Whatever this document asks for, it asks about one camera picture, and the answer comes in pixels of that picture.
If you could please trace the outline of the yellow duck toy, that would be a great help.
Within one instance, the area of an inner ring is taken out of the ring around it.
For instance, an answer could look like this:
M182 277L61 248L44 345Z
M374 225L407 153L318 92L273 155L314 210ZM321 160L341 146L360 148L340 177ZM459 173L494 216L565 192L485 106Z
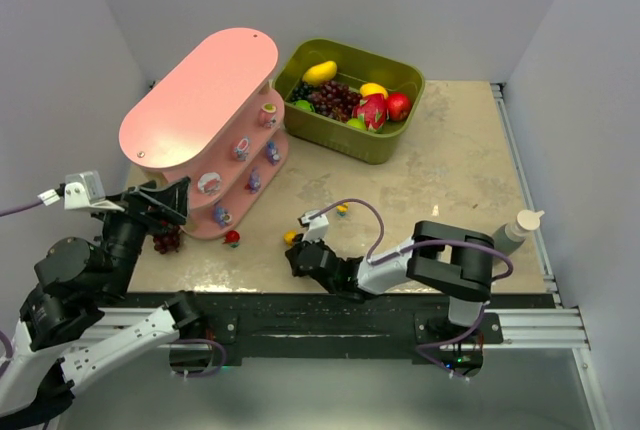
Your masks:
M296 231L289 231L283 237L285 244L288 246L295 245L296 243L300 242L302 238L303 234L297 233Z

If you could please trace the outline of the pink round toy white face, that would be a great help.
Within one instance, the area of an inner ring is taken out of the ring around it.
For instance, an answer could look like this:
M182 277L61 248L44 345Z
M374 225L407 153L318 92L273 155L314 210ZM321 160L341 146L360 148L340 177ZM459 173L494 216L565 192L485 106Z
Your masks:
M204 195L215 195L220 191L222 177L217 172L207 172L200 176L197 189Z

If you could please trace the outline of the purple bunny toy with strawberry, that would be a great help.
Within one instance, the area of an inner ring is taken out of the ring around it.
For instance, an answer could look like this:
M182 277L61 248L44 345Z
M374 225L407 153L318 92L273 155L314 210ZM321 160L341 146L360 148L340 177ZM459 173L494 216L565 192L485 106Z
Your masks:
M220 228L225 228L232 223L233 217L227 208L221 205L215 205L213 220Z

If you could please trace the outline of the purple bunny toy blue bow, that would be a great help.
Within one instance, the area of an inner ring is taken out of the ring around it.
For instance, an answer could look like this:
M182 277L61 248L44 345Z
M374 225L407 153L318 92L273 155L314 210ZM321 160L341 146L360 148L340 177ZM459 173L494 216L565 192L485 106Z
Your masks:
M276 143L273 140L269 140L267 142L265 146L265 153L266 158L271 165L276 166L280 163L281 155Z

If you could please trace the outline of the pink toy with green center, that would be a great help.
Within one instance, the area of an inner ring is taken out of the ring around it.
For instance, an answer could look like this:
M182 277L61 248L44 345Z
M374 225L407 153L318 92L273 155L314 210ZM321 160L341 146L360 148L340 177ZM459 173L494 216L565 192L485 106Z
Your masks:
M278 108L274 103L264 103L259 111L259 124L263 128L273 128L277 121Z

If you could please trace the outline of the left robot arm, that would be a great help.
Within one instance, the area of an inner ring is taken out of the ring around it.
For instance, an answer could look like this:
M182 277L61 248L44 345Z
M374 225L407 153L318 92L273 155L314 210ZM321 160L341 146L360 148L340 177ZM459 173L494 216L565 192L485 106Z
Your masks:
M185 224L190 180L163 187L149 181L119 194L105 193L97 172L66 176L38 201L64 203L102 223L96 242L65 237L34 271L38 280L19 311L12 338L3 337L1 426L25 429L64 413L99 377L165 343L205 333L194 293L181 291L141 321L98 344L73 352L86 330L122 301L147 236L165 236Z

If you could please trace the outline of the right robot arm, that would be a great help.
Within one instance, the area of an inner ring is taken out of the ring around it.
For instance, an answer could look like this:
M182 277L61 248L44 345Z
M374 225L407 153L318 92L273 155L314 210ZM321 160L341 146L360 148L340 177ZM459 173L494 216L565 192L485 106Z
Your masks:
M402 244L370 259L341 258L323 240L300 240L285 256L293 276L311 278L348 301L361 303L410 281L420 283L449 297L449 322L470 327L490 300L498 252L488 235L420 221Z

